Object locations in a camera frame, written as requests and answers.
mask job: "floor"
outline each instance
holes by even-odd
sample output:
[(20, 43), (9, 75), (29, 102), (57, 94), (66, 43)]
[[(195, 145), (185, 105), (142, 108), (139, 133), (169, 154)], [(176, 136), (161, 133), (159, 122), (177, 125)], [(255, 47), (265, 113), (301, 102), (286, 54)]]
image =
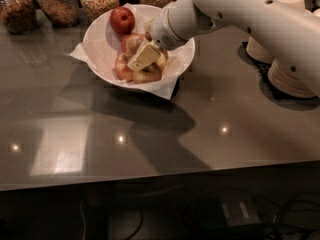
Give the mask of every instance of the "floor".
[[(239, 193), (244, 193), (264, 200), (267, 203), (265, 210), (268, 210), (269, 219), (272, 219), (281, 204), (297, 192), (312, 189), (320, 193), (314, 187), (319, 188), (318, 181), (314, 181), (318, 175), (317, 168), (298, 167), (177, 175), (98, 183), (95, 186), (101, 188), (103, 210), (108, 214), (108, 223), (105, 225), (108, 237), (105, 239), (200, 239), (182, 219), (183, 211), (191, 207), (195, 200), (200, 200), (199, 204), (203, 196), (217, 194), (221, 189), (231, 189), (235, 191), (230, 192), (231, 196), (236, 198), (241, 196)], [(88, 197), (87, 187), (80, 184), (0, 192), (0, 219), (6, 220), (5, 228), (0, 230), (0, 239), (83, 240), (84, 224), (80, 206)], [(308, 202), (317, 201), (319, 204), (318, 197), (312, 196), (313, 199)], [(314, 227), (320, 229), (317, 222), (320, 221), (319, 212), (305, 215), (307, 217), (299, 226), (313, 223)], [(101, 239), (98, 233), (96, 236), (94, 240)]]

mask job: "white cylinder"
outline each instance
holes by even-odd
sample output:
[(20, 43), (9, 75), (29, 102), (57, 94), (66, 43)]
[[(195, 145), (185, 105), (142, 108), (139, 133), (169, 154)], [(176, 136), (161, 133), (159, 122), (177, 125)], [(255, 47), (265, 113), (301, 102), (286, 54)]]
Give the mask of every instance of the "white cylinder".
[(259, 44), (259, 42), (255, 40), (252, 36), (249, 37), (249, 42), (246, 50), (251, 58), (259, 62), (271, 64), (274, 59), (272, 53), (270, 53), (261, 44)]
[(297, 98), (313, 98), (316, 95), (299, 79), (286, 70), (286, 66), (274, 59), (268, 72), (268, 79), (278, 90)]
[(292, 8), (296, 8), (298, 10), (305, 10), (306, 9), (306, 4), (304, 0), (277, 0), (279, 2), (285, 3)]
[(316, 17), (320, 17), (320, 9), (315, 10), (312, 14)]

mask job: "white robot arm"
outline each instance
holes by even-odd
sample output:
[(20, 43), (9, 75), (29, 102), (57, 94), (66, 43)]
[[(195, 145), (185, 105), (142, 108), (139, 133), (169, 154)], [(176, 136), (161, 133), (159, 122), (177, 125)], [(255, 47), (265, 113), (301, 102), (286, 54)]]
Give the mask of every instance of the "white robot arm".
[(226, 24), (248, 32), (320, 97), (320, 19), (276, 0), (177, 0), (153, 20), (150, 35), (174, 50)]

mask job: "glossy surface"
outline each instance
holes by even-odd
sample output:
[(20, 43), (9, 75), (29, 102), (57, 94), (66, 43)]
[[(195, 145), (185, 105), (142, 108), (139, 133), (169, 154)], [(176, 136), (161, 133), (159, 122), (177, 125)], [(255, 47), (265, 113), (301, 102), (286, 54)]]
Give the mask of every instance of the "glossy surface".
[(0, 188), (320, 158), (318, 100), (275, 101), (232, 26), (196, 38), (172, 101), (97, 79), (69, 56), (88, 27), (0, 29)]

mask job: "bowl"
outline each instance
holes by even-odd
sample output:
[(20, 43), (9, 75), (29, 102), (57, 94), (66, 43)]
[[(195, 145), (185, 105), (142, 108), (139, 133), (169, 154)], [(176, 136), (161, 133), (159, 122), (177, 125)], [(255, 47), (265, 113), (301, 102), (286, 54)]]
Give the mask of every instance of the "bowl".
[[(129, 8), (135, 15), (136, 26), (132, 33), (145, 33), (145, 22), (161, 12), (160, 8), (149, 5), (126, 4), (124, 7)], [(114, 86), (134, 92), (150, 92), (170, 99), (179, 76), (187, 70), (194, 58), (194, 39), (190, 39), (184, 46), (174, 51), (168, 51), (169, 63), (160, 81), (135, 84), (119, 80), (114, 66), (117, 56), (121, 53), (122, 36), (112, 30), (109, 21), (110, 14), (111, 11), (108, 11), (97, 18), (85, 33), (83, 47), (88, 56), (86, 62), (90, 69), (98, 77)]]

